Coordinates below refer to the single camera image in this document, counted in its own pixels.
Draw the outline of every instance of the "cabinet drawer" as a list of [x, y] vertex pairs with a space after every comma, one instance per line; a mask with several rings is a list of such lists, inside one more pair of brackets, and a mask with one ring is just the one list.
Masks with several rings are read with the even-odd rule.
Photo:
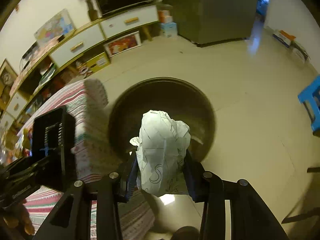
[[141, 25], [158, 21], [155, 5], [137, 8], [101, 22], [101, 27], [107, 38]]
[[4, 112], [0, 121], [0, 128], [4, 131], [8, 130], [12, 125], [14, 118], [7, 112]]
[[17, 92], [13, 95], [6, 111], [14, 118], [17, 118], [27, 103], [28, 102]]
[[62, 44], [50, 54], [50, 57], [58, 65], [58, 67], [61, 67], [69, 60], [79, 55], [81, 52], [91, 48], [103, 40], [104, 38], [99, 25], [96, 24], [72, 37], [65, 44]]

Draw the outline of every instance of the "screw head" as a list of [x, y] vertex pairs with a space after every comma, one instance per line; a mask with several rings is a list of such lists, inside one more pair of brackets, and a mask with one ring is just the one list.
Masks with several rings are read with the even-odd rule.
[[81, 180], [77, 180], [74, 185], [75, 187], [80, 187], [83, 184], [83, 182]]
[[210, 171], [205, 171], [205, 172], [203, 173], [203, 176], [204, 176], [205, 178], [207, 178], [207, 179], [210, 179], [210, 178], [212, 178], [212, 173], [211, 173]]
[[109, 174], [109, 177], [112, 178], [112, 179], [116, 179], [118, 178], [119, 174], [117, 172], [112, 172]]
[[239, 183], [240, 183], [240, 185], [242, 185], [242, 186], [247, 186], [247, 185], [249, 184], [249, 182], [248, 182], [247, 180], [245, 180], [245, 179], [240, 179], [240, 180], [239, 180]]

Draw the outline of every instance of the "wooden table leg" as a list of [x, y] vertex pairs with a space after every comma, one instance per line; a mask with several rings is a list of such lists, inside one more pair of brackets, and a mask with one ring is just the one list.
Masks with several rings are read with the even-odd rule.
[[142, 30], [143, 30], [144, 34], [147, 36], [148, 41], [152, 41], [152, 37], [150, 35], [148, 26], [142, 26]]
[[79, 71], [73, 67], [73, 66], [67, 66], [67, 69], [69, 69], [71, 72], [73, 72], [76, 76], [79, 74]]
[[5, 110], [7, 108], [7, 105], [2, 101], [2, 99], [0, 99], [0, 108], [2, 110]]

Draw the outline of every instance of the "striped blanket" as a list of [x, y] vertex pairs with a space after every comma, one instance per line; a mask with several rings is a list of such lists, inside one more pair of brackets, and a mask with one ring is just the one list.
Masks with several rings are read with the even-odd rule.
[[[21, 135], [24, 128], [30, 129], [37, 116], [66, 105], [68, 113], [76, 119], [75, 147], [72, 153], [76, 157], [77, 178], [86, 183], [99, 180], [121, 163], [108, 145], [108, 119], [104, 112], [107, 104], [107, 95], [99, 80], [81, 80], [54, 94], [33, 114], [18, 135]], [[25, 206], [36, 231], [61, 196], [61, 192], [42, 186], [27, 198]], [[96, 208], [97, 203], [92, 203], [91, 239], [96, 239]], [[141, 239], [153, 226], [153, 212], [139, 191], [134, 193], [127, 204], [120, 203], [118, 208], [124, 239]]]

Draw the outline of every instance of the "round dark mat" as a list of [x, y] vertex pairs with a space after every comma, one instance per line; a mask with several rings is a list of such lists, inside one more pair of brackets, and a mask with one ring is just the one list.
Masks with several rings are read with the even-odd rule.
[[134, 147], [130, 139], [139, 136], [142, 115], [149, 110], [165, 111], [190, 127], [189, 151], [202, 161], [213, 142], [215, 119], [207, 97], [194, 85], [180, 79], [161, 77], [139, 82], [116, 101], [109, 121], [111, 147], [122, 158]]

